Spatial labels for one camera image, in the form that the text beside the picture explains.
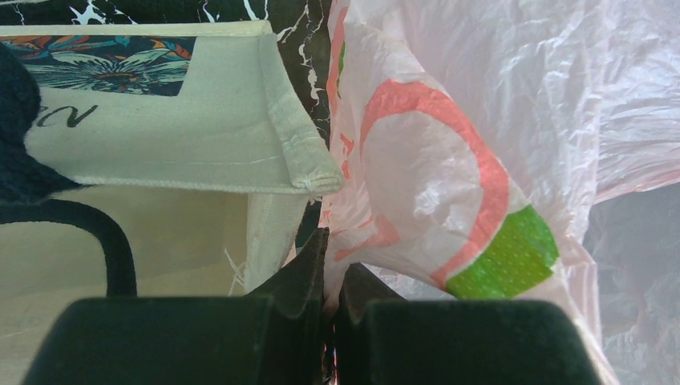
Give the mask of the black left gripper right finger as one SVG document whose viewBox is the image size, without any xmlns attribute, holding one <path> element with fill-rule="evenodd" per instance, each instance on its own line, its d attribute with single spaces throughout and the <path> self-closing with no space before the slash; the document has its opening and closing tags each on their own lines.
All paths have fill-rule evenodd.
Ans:
<svg viewBox="0 0 680 385">
<path fill-rule="evenodd" d="M 335 316 L 341 384 L 597 384 L 575 326 L 549 302 L 408 301 L 364 265 Z"/>
</svg>

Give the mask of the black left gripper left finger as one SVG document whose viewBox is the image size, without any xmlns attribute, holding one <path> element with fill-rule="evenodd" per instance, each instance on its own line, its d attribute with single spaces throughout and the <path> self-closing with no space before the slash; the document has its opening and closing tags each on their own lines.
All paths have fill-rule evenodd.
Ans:
<svg viewBox="0 0 680 385">
<path fill-rule="evenodd" d="M 242 297 L 87 298 L 57 318 L 26 384 L 319 384 L 326 229 Z"/>
</svg>

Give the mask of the pink plastic grocery bag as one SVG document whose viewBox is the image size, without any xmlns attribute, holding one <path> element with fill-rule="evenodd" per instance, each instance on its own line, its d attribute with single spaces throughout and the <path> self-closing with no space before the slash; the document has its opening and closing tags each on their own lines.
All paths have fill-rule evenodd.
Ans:
<svg viewBox="0 0 680 385">
<path fill-rule="evenodd" d="M 335 1 L 326 308 L 542 300 L 599 384 L 679 381 L 679 4 Z"/>
</svg>

